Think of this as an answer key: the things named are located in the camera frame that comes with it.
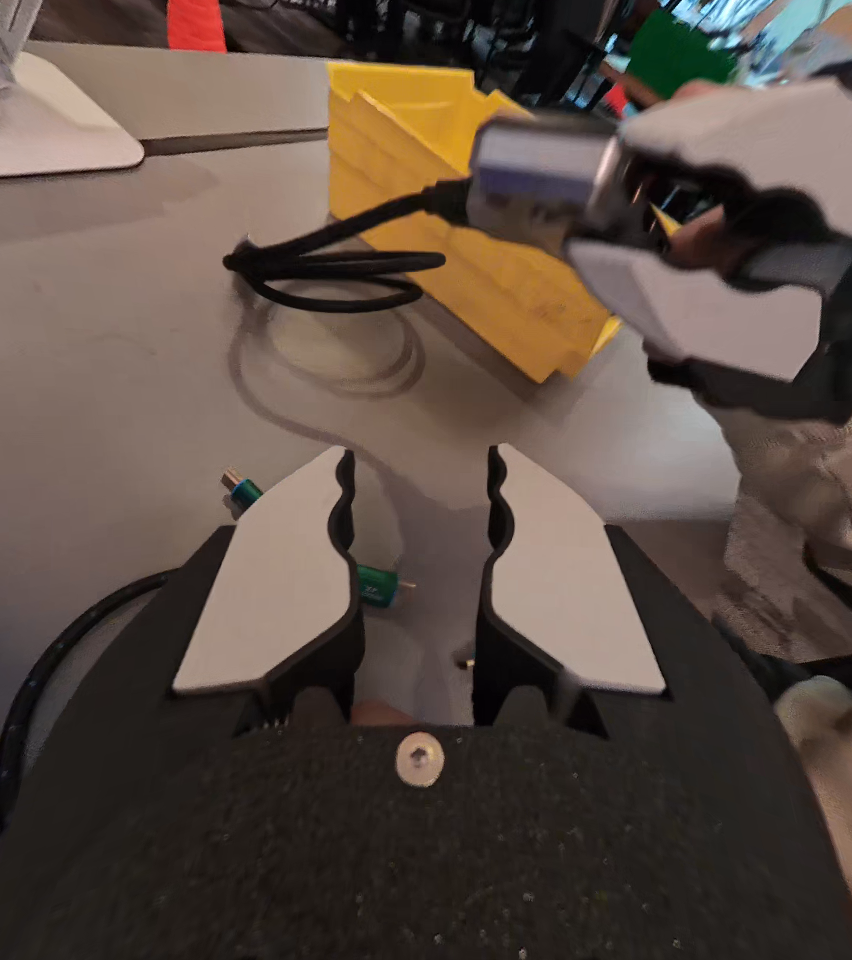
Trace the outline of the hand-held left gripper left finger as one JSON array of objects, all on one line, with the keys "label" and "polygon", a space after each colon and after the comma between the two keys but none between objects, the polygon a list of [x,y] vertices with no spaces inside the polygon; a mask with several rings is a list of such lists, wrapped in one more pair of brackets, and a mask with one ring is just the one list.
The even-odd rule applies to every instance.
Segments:
[{"label": "hand-held left gripper left finger", "polygon": [[355,492],[354,453],[331,446],[243,503],[172,694],[252,693],[278,721],[324,689],[349,720],[365,656]]}]

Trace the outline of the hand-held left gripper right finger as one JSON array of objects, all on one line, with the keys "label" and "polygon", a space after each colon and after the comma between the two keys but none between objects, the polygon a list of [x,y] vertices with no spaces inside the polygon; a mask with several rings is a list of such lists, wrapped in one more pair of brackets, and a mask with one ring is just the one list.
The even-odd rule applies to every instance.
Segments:
[{"label": "hand-held left gripper right finger", "polygon": [[661,697],[667,681],[588,501],[510,443],[487,455],[487,538],[473,655],[473,721],[530,688],[569,727],[601,727],[594,691]]}]

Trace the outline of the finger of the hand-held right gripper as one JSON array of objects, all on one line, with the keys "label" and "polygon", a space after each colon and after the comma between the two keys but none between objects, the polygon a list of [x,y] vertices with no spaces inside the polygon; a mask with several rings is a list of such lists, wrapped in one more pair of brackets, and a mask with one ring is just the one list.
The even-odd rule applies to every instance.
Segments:
[{"label": "finger of the hand-held right gripper", "polygon": [[852,238],[852,78],[710,87],[620,126],[625,155],[715,192],[727,216]]},{"label": "finger of the hand-held right gripper", "polygon": [[694,265],[675,241],[567,242],[587,290],[661,354],[783,382],[816,354],[824,307],[843,274],[843,245],[771,244],[729,275],[707,254]]}]

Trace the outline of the yellow plastic bin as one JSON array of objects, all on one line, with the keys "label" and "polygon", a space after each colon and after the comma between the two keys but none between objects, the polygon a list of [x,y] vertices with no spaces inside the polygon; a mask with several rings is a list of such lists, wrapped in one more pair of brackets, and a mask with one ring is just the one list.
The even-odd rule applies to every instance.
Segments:
[{"label": "yellow plastic bin", "polygon": [[[528,116],[465,69],[330,61],[329,210],[344,220],[469,173],[477,131],[497,115]],[[547,253],[423,213],[361,235],[377,251],[438,252],[417,283],[528,379],[576,378],[620,321]]]}]

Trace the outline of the grey desk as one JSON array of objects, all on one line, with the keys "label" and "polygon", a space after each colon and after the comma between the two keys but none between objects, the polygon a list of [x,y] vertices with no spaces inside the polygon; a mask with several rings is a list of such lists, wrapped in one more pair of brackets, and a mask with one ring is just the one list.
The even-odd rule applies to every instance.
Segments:
[{"label": "grey desk", "polygon": [[324,63],[35,43],[163,146],[120,173],[0,181],[0,729],[60,630],[183,564],[226,521],[220,475],[270,486],[356,451],[356,556],[412,589],[368,614],[360,700],[468,719],[486,453],[512,443],[620,523],[705,615],[736,488],[718,429],[621,331],[540,386],[427,299],[273,313],[223,255],[325,219]]}]

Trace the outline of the person's right hand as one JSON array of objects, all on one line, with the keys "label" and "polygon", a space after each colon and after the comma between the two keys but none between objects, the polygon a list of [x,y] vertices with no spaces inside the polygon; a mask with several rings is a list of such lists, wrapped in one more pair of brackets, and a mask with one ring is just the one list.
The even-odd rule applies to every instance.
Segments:
[{"label": "person's right hand", "polygon": [[720,276],[735,275],[760,246],[727,224],[725,209],[716,205],[684,223],[668,241],[667,262],[687,270],[708,270]]}]

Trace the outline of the green plastic bin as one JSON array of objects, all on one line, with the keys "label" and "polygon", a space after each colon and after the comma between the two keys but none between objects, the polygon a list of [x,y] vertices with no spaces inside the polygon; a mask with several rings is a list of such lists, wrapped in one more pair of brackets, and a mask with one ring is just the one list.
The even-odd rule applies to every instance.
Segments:
[{"label": "green plastic bin", "polygon": [[624,73],[662,100],[693,81],[724,86],[735,74],[737,56],[711,49],[710,42],[702,30],[654,10],[632,39]]}]

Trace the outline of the white board stand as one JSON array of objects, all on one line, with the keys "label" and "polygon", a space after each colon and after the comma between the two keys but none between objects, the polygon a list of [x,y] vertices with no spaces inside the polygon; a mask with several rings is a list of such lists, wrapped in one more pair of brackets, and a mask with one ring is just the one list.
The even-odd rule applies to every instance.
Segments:
[{"label": "white board stand", "polygon": [[0,179],[138,166],[137,139],[60,68],[23,52],[41,5],[0,2]]}]

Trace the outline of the orange traffic cone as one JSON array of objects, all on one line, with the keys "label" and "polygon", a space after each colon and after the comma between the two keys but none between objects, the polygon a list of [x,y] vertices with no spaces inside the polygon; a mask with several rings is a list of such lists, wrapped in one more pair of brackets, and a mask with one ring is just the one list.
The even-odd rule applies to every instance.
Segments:
[{"label": "orange traffic cone", "polygon": [[220,1],[167,1],[166,29],[172,51],[228,52]]}]

